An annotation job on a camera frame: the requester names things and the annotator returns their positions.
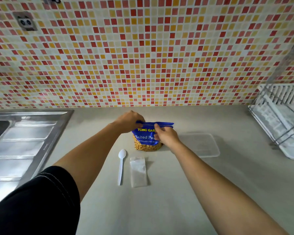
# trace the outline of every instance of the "tong garden salted peanuts bag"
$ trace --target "tong garden salted peanuts bag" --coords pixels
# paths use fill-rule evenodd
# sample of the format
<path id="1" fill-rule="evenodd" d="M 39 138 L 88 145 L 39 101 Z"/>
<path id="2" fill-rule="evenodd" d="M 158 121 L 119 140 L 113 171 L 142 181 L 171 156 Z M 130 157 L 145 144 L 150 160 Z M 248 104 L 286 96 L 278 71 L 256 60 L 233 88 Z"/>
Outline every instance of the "tong garden salted peanuts bag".
<path id="1" fill-rule="evenodd" d="M 142 151 L 155 151 L 161 148 L 162 143 L 158 140 L 155 140 L 155 127 L 154 125 L 157 123 L 161 128 L 162 127 L 172 127 L 174 123 L 169 122 L 141 122 L 137 121 L 137 123 L 143 124 L 142 128 L 137 128 L 132 131 L 133 138 L 135 141 L 135 148 L 137 150 Z"/>

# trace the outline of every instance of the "white plastic spoon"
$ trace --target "white plastic spoon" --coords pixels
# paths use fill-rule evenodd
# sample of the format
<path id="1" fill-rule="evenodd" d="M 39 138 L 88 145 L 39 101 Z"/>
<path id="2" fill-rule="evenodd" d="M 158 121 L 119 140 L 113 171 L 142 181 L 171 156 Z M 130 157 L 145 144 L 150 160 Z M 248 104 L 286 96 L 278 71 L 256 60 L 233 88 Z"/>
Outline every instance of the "white plastic spoon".
<path id="1" fill-rule="evenodd" d="M 119 158 L 120 158 L 120 168 L 119 168 L 119 179 L 118 179 L 118 186 L 121 185 L 121 179 L 122 179 L 122 171 L 123 171 L 123 159 L 126 157 L 126 150 L 122 149 L 119 152 Z"/>

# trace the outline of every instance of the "hand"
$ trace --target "hand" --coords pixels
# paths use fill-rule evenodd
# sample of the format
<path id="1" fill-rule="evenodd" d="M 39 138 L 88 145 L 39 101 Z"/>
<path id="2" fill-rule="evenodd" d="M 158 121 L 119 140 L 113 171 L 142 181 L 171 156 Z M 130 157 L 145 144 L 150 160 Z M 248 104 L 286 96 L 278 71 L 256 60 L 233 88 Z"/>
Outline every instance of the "hand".
<path id="1" fill-rule="evenodd" d="M 119 118 L 117 118 L 113 124 L 116 125 L 117 129 L 120 130 L 120 133 L 128 133 L 131 132 L 134 129 L 142 128 L 142 124 L 137 124 L 136 121 L 142 121 L 145 122 L 144 117 L 142 117 L 140 114 L 129 111 L 125 114 L 121 115 Z"/>
<path id="2" fill-rule="evenodd" d="M 158 124 L 155 124 L 155 140 L 160 140 L 170 149 L 176 145 L 180 144 L 181 141 L 174 129 L 171 127 L 163 127 L 161 128 Z"/>

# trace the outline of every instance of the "wall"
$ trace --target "wall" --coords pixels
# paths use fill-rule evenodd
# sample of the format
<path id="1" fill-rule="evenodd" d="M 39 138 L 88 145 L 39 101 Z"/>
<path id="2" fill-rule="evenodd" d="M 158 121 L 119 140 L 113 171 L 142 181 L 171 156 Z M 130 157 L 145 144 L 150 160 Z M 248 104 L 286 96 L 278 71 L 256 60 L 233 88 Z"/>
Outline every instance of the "wall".
<path id="1" fill-rule="evenodd" d="M 294 44 L 294 0 L 0 0 L 0 15 L 0 108 L 246 104 Z"/>

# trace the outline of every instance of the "dish rack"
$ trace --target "dish rack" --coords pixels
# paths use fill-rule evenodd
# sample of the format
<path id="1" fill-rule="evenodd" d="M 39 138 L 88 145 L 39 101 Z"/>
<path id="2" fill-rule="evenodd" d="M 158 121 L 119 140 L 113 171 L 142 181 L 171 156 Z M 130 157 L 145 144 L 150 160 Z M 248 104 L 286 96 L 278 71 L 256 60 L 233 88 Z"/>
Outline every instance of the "dish rack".
<path id="1" fill-rule="evenodd" d="M 260 84 L 258 90 L 249 110 L 273 143 L 294 159 L 294 84 Z"/>

